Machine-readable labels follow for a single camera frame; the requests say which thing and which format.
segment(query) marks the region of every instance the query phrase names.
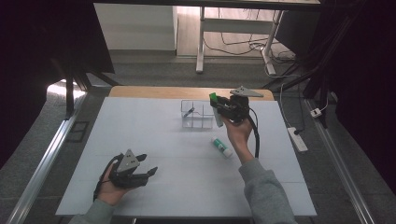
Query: wooden table edge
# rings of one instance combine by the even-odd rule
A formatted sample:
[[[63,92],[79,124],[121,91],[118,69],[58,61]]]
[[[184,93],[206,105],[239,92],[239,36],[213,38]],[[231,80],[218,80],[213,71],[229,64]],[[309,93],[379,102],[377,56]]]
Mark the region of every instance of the wooden table edge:
[[[115,86],[111,89],[109,97],[134,97],[134,98],[162,98],[162,99],[209,99],[209,94],[229,97],[230,90],[222,88],[197,88],[197,87],[150,87],[150,86]],[[269,90],[253,90],[264,97],[250,97],[250,100],[274,101],[274,95]]]

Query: wall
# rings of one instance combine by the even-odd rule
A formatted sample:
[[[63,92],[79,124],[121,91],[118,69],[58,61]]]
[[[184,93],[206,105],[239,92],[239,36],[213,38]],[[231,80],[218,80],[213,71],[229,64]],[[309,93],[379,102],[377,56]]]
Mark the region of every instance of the wall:
[[[176,7],[94,5],[108,49],[176,49]]]

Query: transparent container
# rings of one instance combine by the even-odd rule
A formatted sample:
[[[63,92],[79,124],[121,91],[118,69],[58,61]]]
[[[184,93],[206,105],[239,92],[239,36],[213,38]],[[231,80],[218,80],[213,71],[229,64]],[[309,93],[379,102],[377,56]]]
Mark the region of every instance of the transparent container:
[[[180,111],[183,128],[213,128],[214,114],[209,101],[182,100]]]

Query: white bottle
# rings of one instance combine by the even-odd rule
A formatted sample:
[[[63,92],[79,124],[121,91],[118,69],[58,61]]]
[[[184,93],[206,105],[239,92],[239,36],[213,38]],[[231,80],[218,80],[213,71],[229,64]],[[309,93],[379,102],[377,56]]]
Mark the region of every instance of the white bottle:
[[[225,157],[229,158],[233,155],[233,152],[225,146],[216,136],[212,137],[212,143],[224,154]]]

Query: hand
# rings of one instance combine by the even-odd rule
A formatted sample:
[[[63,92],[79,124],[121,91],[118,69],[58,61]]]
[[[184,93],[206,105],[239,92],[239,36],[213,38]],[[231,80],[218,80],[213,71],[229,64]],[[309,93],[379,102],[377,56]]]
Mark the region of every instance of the hand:
[[[244,119],[239,123],[233,123],[229,119],[221,116],[226,128],[228,138],[230,139],[239,160],[244,163],[253,160],[254,157],[248,149],[248,138],[250,137],[251,130],[253,129],[248,119]]]
[[[106,171],[105,177],[103,179],[104,183],[99,190],[98,199],[110,205],[116,205],[120,202],[122,196],[131,189],[119,189],[115,187],[113,183],[111,183],[111,181],[108,179],[108,176],[110,175],[112,167],[113,164],[111,164]]]

